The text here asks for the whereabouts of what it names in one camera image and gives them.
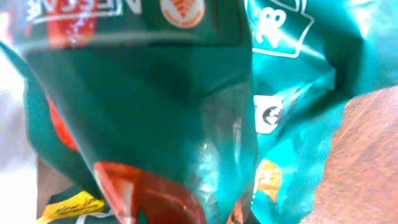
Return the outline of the green Nescafe coffee bag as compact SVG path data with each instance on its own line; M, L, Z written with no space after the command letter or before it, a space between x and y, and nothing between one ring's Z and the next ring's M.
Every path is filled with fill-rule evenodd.
M299 223L349 100L397 85L397 2L2 1L39 223Z

